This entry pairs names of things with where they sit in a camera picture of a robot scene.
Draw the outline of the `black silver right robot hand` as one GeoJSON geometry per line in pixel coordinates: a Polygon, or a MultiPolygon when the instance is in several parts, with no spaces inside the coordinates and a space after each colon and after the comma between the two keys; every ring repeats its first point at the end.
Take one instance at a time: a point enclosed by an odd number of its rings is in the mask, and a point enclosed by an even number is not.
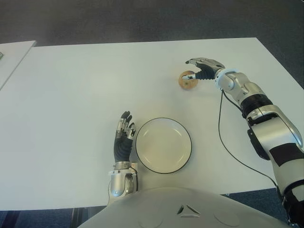
{"type": "Polygon", "coordinates": [[[215,74],[220,70],[225,68],[225,66],[214,60],[214,59],[208,59],[208,58],[191,58],[190,60],[187,60],[185,62],[186,64],[193,64],[197,68],[200,69],[197,73],[192,73],[189,75],[182,76],[183,80],[213,80],[215,79],[215,74]]]}

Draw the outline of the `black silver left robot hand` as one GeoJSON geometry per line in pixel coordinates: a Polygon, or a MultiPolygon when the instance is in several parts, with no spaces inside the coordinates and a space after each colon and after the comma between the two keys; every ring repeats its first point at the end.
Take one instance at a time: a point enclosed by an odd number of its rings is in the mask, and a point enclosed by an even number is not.
{"type": "Polygon", "coordinates": [[[132,115],[125,111],[118,121],[114,139],[115,162],[129,162],[133,146],[133,138],[136,133],[135,124],[130,123],[132,115]]]}

